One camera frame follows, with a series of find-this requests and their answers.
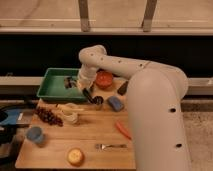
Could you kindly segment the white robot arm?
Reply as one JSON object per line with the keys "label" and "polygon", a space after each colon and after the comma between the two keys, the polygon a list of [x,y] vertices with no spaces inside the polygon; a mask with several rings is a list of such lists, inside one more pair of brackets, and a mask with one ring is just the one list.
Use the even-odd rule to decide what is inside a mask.
{"label": "white robot arm", "polygon": [[188,79],[181,69],[109,56],[102,45],[82,49],[79,60],[82,88],[91,86],[99,69],[129,80],[126,101],[137,171],[191,171],[181,111]]}

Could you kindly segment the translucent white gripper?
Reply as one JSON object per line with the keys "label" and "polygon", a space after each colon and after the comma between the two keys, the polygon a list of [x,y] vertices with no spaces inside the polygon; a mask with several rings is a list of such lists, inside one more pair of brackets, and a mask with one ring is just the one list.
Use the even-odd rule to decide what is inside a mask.
{"label": "translucent white gripper", "polygon": [[94,67],[82,66],[77,75],[77,86],[80,90],[90,89],[96,79],[97,69]]}

